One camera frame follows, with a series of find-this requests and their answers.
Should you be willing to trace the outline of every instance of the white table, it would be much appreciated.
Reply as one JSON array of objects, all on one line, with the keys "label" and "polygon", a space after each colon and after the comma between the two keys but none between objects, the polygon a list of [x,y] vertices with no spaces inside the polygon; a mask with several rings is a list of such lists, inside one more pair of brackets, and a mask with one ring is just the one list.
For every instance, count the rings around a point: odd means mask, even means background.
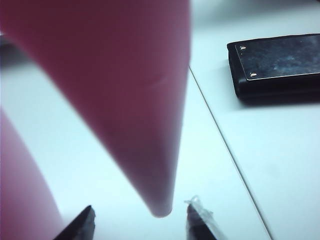
[{"label": "white table", "polygon": [[275,240],[320,239],[320,102],[250,106],[227,43],[319,33],[316,0],[194,0],[191,70]]},{"label": "white table", "polygon": [[15,50],[2,51],[0,77],[1,105],[37,162],[66,224],[92,205],[95,240],[183,240],[184,201],[199,195],[225,239],[270,239],[191,75],[173,211],[161,219],[151,216],[96,137],[33,62]]}]

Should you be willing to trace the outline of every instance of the pink cone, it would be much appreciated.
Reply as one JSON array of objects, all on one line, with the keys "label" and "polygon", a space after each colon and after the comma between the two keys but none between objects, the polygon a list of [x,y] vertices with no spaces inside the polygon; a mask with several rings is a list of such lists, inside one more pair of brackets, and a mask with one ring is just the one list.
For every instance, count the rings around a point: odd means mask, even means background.
[{"label": "pink cone", "polygon": [[190,54],[189,1],[21,2],[1,1],[1,30],[49,73],[151,212],[168,215]]},{"label": "pink cone", "polygon": [[1,111],[1,240],[52,240],[63,230],[33,158]]}]

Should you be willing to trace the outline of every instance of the black case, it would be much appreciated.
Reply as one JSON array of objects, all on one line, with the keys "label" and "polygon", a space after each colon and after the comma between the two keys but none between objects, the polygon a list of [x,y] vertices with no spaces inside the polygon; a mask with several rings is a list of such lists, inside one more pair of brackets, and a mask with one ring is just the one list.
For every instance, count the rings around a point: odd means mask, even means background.
[{"label": "black case", "polygon": [[320,34],[227,44],[238,98],[320,92]]}]

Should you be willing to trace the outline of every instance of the silver metal plate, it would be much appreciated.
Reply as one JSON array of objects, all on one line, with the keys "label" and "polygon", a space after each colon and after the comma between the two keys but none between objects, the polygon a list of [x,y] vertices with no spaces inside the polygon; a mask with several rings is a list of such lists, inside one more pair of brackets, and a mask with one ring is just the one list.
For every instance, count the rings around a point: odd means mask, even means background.
[{"label": "silver metal plate", "polygon": [[249,81],[320,73],[320,35],[236,44]]}]

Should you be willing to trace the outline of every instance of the pink cylinder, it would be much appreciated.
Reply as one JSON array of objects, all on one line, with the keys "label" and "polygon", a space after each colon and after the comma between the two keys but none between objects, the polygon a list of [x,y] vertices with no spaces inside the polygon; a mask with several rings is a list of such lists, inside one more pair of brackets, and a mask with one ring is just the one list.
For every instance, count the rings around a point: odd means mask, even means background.
[{"label": "pink cylinder", "polygon": [[1,111],[1,240],[52,240],[64,228],[33,158]]},{"label": "pink cylinder", "polygon": [[189,1],[1,4],[1,30],[49,73],[151,212],[168,215],[190,55]]}]

